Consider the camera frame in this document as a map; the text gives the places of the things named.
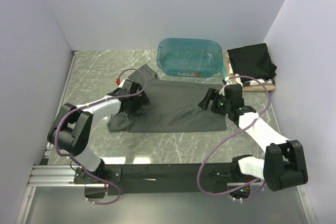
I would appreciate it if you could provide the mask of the grey t shirt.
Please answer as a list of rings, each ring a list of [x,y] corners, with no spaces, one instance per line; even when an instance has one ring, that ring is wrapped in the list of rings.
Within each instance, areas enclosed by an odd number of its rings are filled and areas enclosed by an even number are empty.
[[[143,65],[128,76],[130,81],[146,85],[150,104],[135,115],[121,112],[111,116],[107,123],[109,132],[190,133],[227,129],[223,115],[198,107],[208,89],[220,89],[220,84],[160,80],[157,75]]]

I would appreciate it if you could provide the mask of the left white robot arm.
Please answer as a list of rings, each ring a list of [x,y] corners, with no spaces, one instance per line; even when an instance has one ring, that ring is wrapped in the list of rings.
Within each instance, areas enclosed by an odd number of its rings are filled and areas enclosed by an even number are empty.
[[[117,84],[119,86],[114,91],[96,101],[82,105],[62,105],[47,135],[47,141],[56,150],[65,151],[67,156],[82,166],[77,175],[84,173],[82,177],[87,177],[93,183],[103,179],[117,183],[121,173],[114,175],[108,171],[104,161],[88,146],[92,126],[106,116],[118,113],[132,115],[150,104],[139,83],[118,79]]]

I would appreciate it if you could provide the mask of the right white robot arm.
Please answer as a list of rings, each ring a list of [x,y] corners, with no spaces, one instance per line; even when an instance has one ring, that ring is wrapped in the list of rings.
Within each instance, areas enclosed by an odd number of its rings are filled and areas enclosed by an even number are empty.
[[[228,116],[265,153],[264,159],[251,155],[233,158],[229,172],[233,180],[241,182],[252,176],[263,180],[272,191],[308,182],[302,144],[276,132],[254,108],[245,105],[240,85],[229,84],[221,90],[210,88],[198,106],[202,110],[210,109],[215,114]]]

